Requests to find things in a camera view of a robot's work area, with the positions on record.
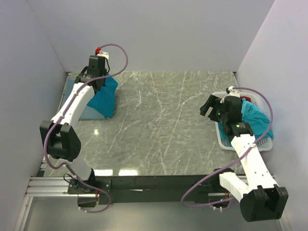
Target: white basket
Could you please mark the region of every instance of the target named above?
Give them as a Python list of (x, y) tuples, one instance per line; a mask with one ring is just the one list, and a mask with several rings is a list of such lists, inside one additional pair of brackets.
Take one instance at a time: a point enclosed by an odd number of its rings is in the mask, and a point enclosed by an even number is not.
[[(227, 95), (227, 93), (225, 91), (218, 91), (218, 92), (214, 92), (213, 95), (220, 97), (220, 98), (223, 98)], [(261, 104), (261, 100), (257, 95), (255, 95), (254, 93), (249, 93), (249, 92), (240, 92), (240, 96), (249, 97), (251, 99), (251, 102), (254, 103), (255, 105), (257, 105), (258, 108), (260, 108), (261, 111), (264, 112), (262, 104)], [(225, 139), (225, 140), (221, 139), (217, 122), (215, 122), (215, 127), (216, 127), (216, 133), (217, 133), (219, 147), (221, 149), (225, 149), (225, 150), (234, 150), (234, 148), (229, 144), (227, 139)], [(272, 142), (271, 138), (262, 138), (257, 143), (257, 146), (258, 146), (258, 149), (259, 149), (260, 152), (261, 151), (268, 151), (268, 150), (272, 149), (273, 142)]]

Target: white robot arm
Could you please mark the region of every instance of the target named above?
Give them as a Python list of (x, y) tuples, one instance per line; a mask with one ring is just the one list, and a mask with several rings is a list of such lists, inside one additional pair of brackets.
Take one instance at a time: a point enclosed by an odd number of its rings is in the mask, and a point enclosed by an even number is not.
[(44, 142), (47, 132), (53, 125), (53, 122), (58, 121), (59, 118), (63, 117), (64, 110), (68, 107), (72, 98), (75, 96), (68, 111), (65, 113), (65, 117), (60, 120), (56, 129), (51, 134), (47, 148), (49, 155), (60, 160), (62, 163), (66, 163), (83, 181), (87, 181), (91, 174), (93, 175), (93, 170), (86, 164), (84, 158), (79, 155), (81, 142), (76, 135), (74, 128), (76, 128), (81, 113), (87, 106), (88, 102), (93, 98), (94, 94), (104, 86), (105, 80), (102, 79), (86, 85), (79, 92), (77, 90), (88, 80), (105, 76), (107, 74), (106, 64), (108, 58), (109, 54), (105, 52), (91, 55), (89, 58), (89, 66), (85, 67), (76, 78), (73, 90), (60, 111), (50, 122), (43, 121), (40, 125), (41, 137)]
[(223, 99), (211, 95), (200, 112), (205, 116), (209, 107), (213, 108), (208, 117), (222, 123), (224, 133), (239, 157), (251, 148), (241, 159), (248, 184), (241, 181), (231, 169), (220, 173), (219, 183), (240, 202), (245, 220), (279, 219), (288, 199), (288, 192), (285, 187), (279, 187), (269, 173), (255, 144), (256, 139), (249, 123), (242, 121), (239, 91), (231, 86), (227, 93)]

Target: blue towel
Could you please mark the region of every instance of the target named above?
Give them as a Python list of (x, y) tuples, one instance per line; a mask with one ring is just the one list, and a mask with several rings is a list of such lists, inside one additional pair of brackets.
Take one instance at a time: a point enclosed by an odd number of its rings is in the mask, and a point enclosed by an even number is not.
[[(242, 120), (249, 123), (252, 131), (254, 132), (255, 138), (258, 139), (268, 128), (270, 120), (263, 114), (263, 112), (253, 103), (243, 99), (242, 105)], [(220, 138), (222, 140), (228, 140), (222, 129), (222, 124), (218, 123)], [(270, 129), (265, 137), (274, 138), (273, 131)]]
[[(72, 92), (74, 83), (74, 79), (67, 79), (63, 104)], [(100, 120), (106, 119), (106, 117), (112, 118), (115, 109), (115, 90), (118, 83), (112, 77), (109, 77), (106, 79), (105, 84), (106, 86), (96, 92), (94, 97), (88, 102), (80, 116), (80, 120)]]

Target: purple cable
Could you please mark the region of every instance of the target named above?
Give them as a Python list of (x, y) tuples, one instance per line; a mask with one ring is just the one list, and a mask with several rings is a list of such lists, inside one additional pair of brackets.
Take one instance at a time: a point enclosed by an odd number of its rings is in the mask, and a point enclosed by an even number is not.
[[(270, 130), (270, 127), (271, 127), (271, 125), (272, 125), (272, 123), (273, 123), (273, 110), (272, 110), (272, 108), (271, 108), (271, 105), (270, 105), (269, 101), (267, 100), (267, 98), (266, 98), (263, 94), (261, 94), (260, 92), (254, 90), (254, 89), (251, 89), (251, 88), (242, 88), (242, 87), (236, 87), (236, 88), (233, 88), (233, 89), (242, 89), (242, 90), (250, 90), (250, 91), (253, 91), (253, 92), (257, 93), (258, 95), (260, 95), (260, 96), (265, 100), (265, 102), (267, 103), (267, 105), (268, 105), (268, 107), (269, 107), (269, 112), (270, 112), (270, 122), (269, 122), (269, 126), (268, 126), (268, 128), (265, 130), (265, 132), (264, 132), (258, 139), (255, 140), (254, 143), (258, 143), (263, 137), (265, 137), (265, 135), (268, 133), (268, 131)], [(206, 180), (209, 179), (210, 177), (216, 175), (217, 173), (220, 173), (220, 172), (222, 172), (223, 170), (225, 170), (225, 169), (231, 167), (232, 165), (235, 165), (235, 164), (239, 163), (242, 159), (244, 159), (244, 158), (248, 155), (248, 153), (250, 152), (251, 149), (252, 149), (252, 147), (249, 147), (249, 148), (247, 149), (247, 151), (246, 151), (240, 158), (238, 158), (237, 160), (233, 161), (232, 163), (226, 165), (225, 167), (222, 167), (222, 168), (220, 168), (220, 169), (218, 169), (218, 170), (212, 172), (211, 174), (207, 175), (206, 177), (202, 178), (202, 179), (199, 180), (197, 183), (195, 183), (195, 184), (194, 184), (194, 185), (182, 196), (182, 198), (181, 198), (181, 203), (182, 203), (182, 205), (185, 206), (185, 207), (188, 207), (188, 208), (193, 208), (193, 207), (205, 207), (205, 206), (213, 205), (213, 202), (212, 202), (212, 203), (206, 203), (206, 204), (190, 205), (190, 204), (186, 204), (186, 203), (184, 202), (184, 200), (185, 200), (185, 198), (187, 197), (188, 194), (190, 194), (195, 188), (197, 188), (198, 185), (200, 185), (201, 183), (203, 183), (204, 181), (206, 181)], [(227, 201), (229, 201), (229, 200), (230, 200), (230, 198), (229, 198), (229, 199), (226, 199), (226, 200), (223, 200), (223, 201), (217, 201), (217, 204), (219, 204), (219, 203), (224, 203), (224, 202), (227, 202)]]
[(70, 100), (70, 102), (68, 103), (67, 107), (63, 110), (63, 112), (62, 112), (63, 115), (62, 115), (61, 117), (59, 117), (59, 119), (58, 119), (56, 122), (54, 122), (53, 126), (52, 126), (52, 127), (49, 129), (49, 131), (47, 132), (46, 138), (45, 138), (45, 140), (44, 140), (44, 145), (43, 145), (43, 146), (44, 146), (44, 157), (45, 157), (46, 162), (47, 162), (47, 164), (48, 164), (49, 167), (51, 167), (52, 169), (59, 169), (59, 168), (61, 168), (62, 166), (66, 166), (67, 169), (68, 169), (74, 176), (76, 176), (76, 179), (77, 179), (80, 183), (82, 183), (83, 185), (85, 185), (85, 186), (88, 187), (88, 188), (91, 188), (91, 189), (100, 191), (100, 192), (102, 192), (102, 193), (104, 193), (104, 194), (107, 195), (109, 201), (108, 201), (108, 205), (107, 205), (105, 208), (103, 208), (103, 209), (101, 209), (101, 210), (97, 210), (97, 211), (90, 211), (90, 210), (85, 210), (84, 208), (81, 208), (81, 210), (83, 210), (83, 211), (85, 211), (85, 212), (88, 212), (88, 213), (100, 213), (100, 212), (105, 211), (105, 210), (110, 206), (110, 204), (111, 204), (111, 196), (110, 196), (106, 191), (104, 191), (104, 190), (102, 190), (102, 189), (99, 189), (99, 188), (96, 188), (96, 187), (94, 187), (94, 186), (91, 186), (91, 185), (89, 185), (89, 184), (83, 182), (82, 179), (79, 178), (79, 177), (76, 175), (76, 173), (71, 169), (71, 167), (70, 167), (69, 165), (67, 165), (66, 163), (61, 163), (61, 164), (58, 165), (58, 166), (54, 166), (54, 165), (50, 162), (50, 160), (49, 160), (49, 158), (48, 158), (47, 145), (48, 145), (48, 140), (49, 140), (49, 138), (50, 138), (51, 133), (52, 133), (53, 130), (56, 128), (56, 126), (61, 122), (61, 120), (65, 117), (65, 114), (67, 113), (67, 111), (68, 111), (68, 109), (70, 108), (70, 106), (73, 104), (75, 98), (78, 96), (78, 93), (79, 93), (85, 86), (87, 86), (89, 83), (94, 82), (94, 81), (96, 81), (96, 80), (100, 80), (100, 79), (104, 79), (104, 78), (110, 78), (110, 77), (113, 77), (113, 76), (117, 76), (118, 74), (122, 73), (122, 72), (126, 69), (126, 67), (127, 67), (127, 65), (128, 65), (128, 55), (127, 55), (126, 51), (124, 50), (124, 48), (121, 47), (121, 46), (119, 46), (119, 45), (117, 45), (117, 44), (109, 43), (109, 44), (105, 44), (105, 45), (101, 46), (100, 49), (103, 48), (103, 47), (107, 47), (107, 46), (115, 46), (115, 47), (120, 48), (120, 49), (123, 51), (123, 53), (124, 53), (124, 55), (125, 55), (125, 59), (126, 59), (126, 62), (125, 62), (124, 67), (123, 67), (120, 71), (118, 71), (118, 72), (116, 72), (116, 73), (114, 73), (114, 74), (112, 74), (112, 75), (109, 75), (109, 76), (100, 76), (100, 77), (97, 77), (97, 78), (93, 78), (93, 79), (91, 79), (91, 80), (85, 82), (83, 85), (81, 85), (80, 88), (77, 89), (76, 94), (73, 95), (73, 97), (72, 97), (72, 99)]

